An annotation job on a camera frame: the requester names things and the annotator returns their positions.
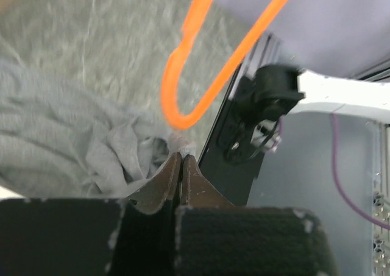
black metal frame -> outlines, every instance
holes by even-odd
[[[233,101],[229,100],[229,96],[235,82],[239,82],[239,70],[240,67],[237,68],[230,81],[224,101],[198,161],[203,175],[236,206],[246,205],[252,182],[257,178],[264,158],[264,154],[259,153],[249,161],[240,165],[232,165],[226,162],[223,151],[217,146],[221,129],[225,127],[228,117],[233,114]]]

gray carpet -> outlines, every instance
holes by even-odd
[[[17,0],[0,15],[0,57],[79,82],[102,98],[148,109],[157,119],[160,80],[191,0]],[[196,105],[248,26],[214,6],[179,86],[179,105]],[[185,136],[198,154],[223,93]]]

plastic hanger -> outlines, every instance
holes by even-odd
[[[238,45],[236,51],[229,58],[227,63],[210,85],[202,99],[188,114],[181,114],[177,107],[177,86],[180,73],[191,52],[196,35],[198,34],[207,12],[213,0],[193,0],[182,26],[182,41],[169,56],[161,83],[161,107],[167,122],[176,129],[185,130],[195,125],[203,114],[210,107],[215,97],[222,90],[225,83],[234,73],[242,59],[252,49],[261,34],[274,20],[278,12],[288,0],[272,0],[259,19]]]

purple wire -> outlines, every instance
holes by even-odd
[[[278,130],[278,134],[280,137],[282,137],[282,130],[283,130],[283,117],[281,116],[279,119],[279,130]]]
[[[333,181],[336,185],[336,188],[338,192],[340,193],[340,196],[344,199],[344,201],[347,203],[347,205],[356,213],[358,213],[361,217],[365,218],[365,220],[368,220],[369,222],[382,227],[384,229],[390,230],[390,225],[385,224],[382,221],[379,221],[378,219],[373,218],[372,216],[369,216],[366,214],[362,209],[357,207],[351,199],[349,199],[348,195],[344,191],[343,187],[341,186],[338,169],[337,169],[337,154],[338,154],[338,143],[339,143],[339,125],[337,117],[334,113],[330,114],[330,119],[332,122],[332,131],[333,131],[333,149],[331,154],[331,168],[333,173]]]

